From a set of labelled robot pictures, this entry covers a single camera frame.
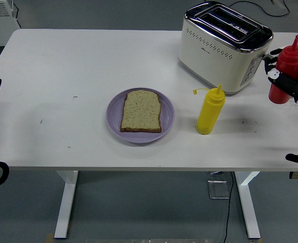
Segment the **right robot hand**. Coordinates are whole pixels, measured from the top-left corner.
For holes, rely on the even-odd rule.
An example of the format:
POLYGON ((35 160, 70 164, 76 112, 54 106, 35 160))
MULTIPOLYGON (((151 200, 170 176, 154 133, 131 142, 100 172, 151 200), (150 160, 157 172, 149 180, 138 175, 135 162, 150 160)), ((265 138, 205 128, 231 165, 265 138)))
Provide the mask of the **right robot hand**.
POLYGON ((284 104, 293 99, 298 104, 298 48, 276 49, 263 56, 265 73, 271 83, 269 100, 284 104))

